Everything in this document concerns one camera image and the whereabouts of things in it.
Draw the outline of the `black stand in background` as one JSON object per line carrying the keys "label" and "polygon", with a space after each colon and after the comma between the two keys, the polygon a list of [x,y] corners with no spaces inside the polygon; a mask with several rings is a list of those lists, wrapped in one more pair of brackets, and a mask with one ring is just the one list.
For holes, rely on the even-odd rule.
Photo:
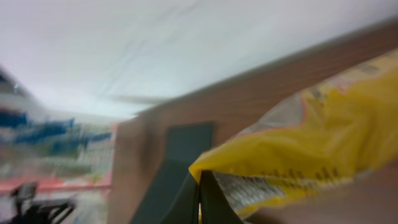
{"label": "black stand in background", "polygon": [[39,184],[26,182],[9,193],[14,215],[1,224],[61,224],[71,215],[77,203],[73,199],[34,200]]}

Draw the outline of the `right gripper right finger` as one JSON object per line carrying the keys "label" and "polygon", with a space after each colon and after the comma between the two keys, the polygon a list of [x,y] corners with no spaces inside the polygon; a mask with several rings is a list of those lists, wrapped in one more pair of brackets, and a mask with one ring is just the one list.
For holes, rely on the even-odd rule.
{"label": "right gripper right finger", "polygon": [[229,206],[212,171],[203,171],[200,180],[202,224],[243,224]]}

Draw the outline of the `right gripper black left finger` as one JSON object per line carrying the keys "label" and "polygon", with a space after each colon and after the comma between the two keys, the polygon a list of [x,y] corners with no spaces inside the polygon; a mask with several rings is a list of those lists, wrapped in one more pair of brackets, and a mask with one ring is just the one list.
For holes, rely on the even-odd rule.
{"label": "right gripper black left finger", "polygon": [[198,224],[199,203],[200,188],[192,175],[188,174],[160,224]]}

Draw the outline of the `yellow Hacks candy bag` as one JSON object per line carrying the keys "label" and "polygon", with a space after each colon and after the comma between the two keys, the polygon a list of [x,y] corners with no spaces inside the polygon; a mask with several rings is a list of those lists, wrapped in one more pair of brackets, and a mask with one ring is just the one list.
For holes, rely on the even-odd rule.
{"label": "yellow Hacks candy bag", "polygon": [[397,51],[368,60],[275,105],[189,168],[213,173],[246,217],[352,184],[397,158]]}

